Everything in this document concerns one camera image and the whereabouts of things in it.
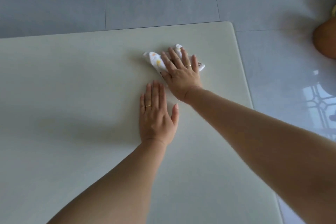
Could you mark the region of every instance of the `brown pot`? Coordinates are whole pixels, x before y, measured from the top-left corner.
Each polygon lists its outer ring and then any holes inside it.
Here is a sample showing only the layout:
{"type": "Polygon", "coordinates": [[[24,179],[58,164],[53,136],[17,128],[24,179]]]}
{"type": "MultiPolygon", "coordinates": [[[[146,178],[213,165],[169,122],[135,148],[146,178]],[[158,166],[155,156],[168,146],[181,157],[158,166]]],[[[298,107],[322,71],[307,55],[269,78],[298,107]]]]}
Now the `brown pot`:
{"type": "Polygon", "coordinates": [[[336,59],[336,17],[315,29],[313,43],[315,48],[323,55],[336,59]]]}

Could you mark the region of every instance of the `finger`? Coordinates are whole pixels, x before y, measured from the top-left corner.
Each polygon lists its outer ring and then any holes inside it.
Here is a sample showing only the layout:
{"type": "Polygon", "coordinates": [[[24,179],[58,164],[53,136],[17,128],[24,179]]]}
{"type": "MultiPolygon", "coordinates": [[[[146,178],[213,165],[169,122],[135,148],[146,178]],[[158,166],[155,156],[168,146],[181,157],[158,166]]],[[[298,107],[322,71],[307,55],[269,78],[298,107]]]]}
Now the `finger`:
{"type": "Polygon", "coordinates": [[[159,108],[159,82],[156,80],[152,87],[152,108],[159,108]]]}
{"type": "Polygon", "coordinates": [[[169,73],[172,73],[172,71],[176,69],[175,65],[173,64],[173,62],[170,61],[170,59],[168,59],[165,52],[161,53],[161,59],[163,63],[165,64],[169,73]]]}
{"type": "Polygon", "coordinates": [[[166,71],[162,71],[161,75],[163,77],[163,79],[165,80],[165,82],[168,84],[168,86],[171,84],[171,76],[169,73],[167,73],[166,71]]]}
{"type": "Polygon", "coordinates": [[[140,115],[145,113],[145,95],[140,96],[140,115]]]}
{"type": "Polygon", "coordinates": [[[173,121],[174,125],[177,126],[179,124],[179,106],[178,104],[174,105],[173,107],[173,114],[171,115],[171,120],[173,121]]]}
{"type": "Polygon", "coordinates": [[[182,69],[184,67],[180,57],[176,54],[176,52],[173,50],[173,48],[169,48],[168,52],[170,54],[171,59],[174,61],[175,67],[177,69],[182,69]]]}
{"type": "Polygon", "coordinates": [[[191,67],[194,72],[198,73],[198,61],[195,55],[191,57],[191,67]]]}
{"type": "Polygon", "coordinates": [[[146,86],[145,108],[146,111],[152,109],[152,85],[150,83],[146,86]]]}
{"type": "Polygon", "coordinates": [[[186,68],[191,69],[190,59],[188,57],[188,54],[187,54],[186,50],[184,48],[181,48],[181,52],[182,52],[182,62],[183,62],[183,65],[186,68]]]}
{"type": "Polygon", "coordinates": [[[165,87],[161,83],[160,83],[160,86],[159,86],[159,108],[160,109],[166,109],[167,108],[167,99],[166,99],[165,87]]]}

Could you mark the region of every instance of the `white table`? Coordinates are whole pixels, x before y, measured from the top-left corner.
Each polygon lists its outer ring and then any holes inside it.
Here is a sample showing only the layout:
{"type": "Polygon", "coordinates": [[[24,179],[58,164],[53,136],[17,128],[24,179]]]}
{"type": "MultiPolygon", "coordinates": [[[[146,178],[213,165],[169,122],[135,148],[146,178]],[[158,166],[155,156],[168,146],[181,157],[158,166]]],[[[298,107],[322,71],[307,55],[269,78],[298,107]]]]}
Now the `white table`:
{"type": "MultiPolygon", "coordinates": [[[[141,54],[176,43],[205,63],[207,89],[252,107],[229,22],[0,39],[0,223],[46,223],[139,144],[138,98],[160,79],[141,54]]],[[[180,113],[148,223],[282,223],[271,189],[180,113]]]]}

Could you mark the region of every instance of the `hand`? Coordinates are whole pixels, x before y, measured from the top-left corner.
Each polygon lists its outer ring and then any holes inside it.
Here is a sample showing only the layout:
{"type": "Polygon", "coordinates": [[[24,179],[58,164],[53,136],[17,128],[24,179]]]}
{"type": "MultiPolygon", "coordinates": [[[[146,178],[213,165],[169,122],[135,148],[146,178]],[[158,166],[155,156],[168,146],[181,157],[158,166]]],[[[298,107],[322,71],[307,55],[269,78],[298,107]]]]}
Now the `hand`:
{"type": "Polygon", "coordinates": [[[167,111],[166,93],[163,84],[153,81],[147,84],[146,94],[140,97],[140,137],[142,142],[155,140],[165,146],[173,140],[179,123],[179,107],[174,105],[170,117],[167,111]]]}
{"type": "Polygon", "coordinates": [[[202,88],[197,58],[193,55],[190,64],[188,54],[183,48],[181,48],[182,60],[172,48],[169,48],[168,51],[174,63],[168,59],[165,52],[162,52],[161,58],[168,73],[163,71],[161,74],[174,96],[185,102],[188,91],[195,87],[202,88]]]}

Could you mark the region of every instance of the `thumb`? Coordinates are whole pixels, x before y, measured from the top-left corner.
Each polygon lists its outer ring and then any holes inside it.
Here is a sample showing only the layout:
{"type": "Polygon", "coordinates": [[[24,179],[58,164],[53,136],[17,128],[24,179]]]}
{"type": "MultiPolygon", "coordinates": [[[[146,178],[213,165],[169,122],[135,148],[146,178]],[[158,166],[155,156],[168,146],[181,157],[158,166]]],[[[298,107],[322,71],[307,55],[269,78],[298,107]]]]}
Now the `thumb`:
{"type": "Polygon", "coordinates": [[[166,71],[162,71],[161,75],[163,77],[163,79],[166,81],[166,83],[168,84],[168,86],[170,85],[171,81],[171,76],[169,73],[167,73],[166,71]]]}
{"type": "Polygon", "coordinates": [[[174,125],[177,126],[179,124],[179,106],[178,104],[174,105],[173,107],[173,114],[171,115],[171,120],[173,121],[174,125]]]}

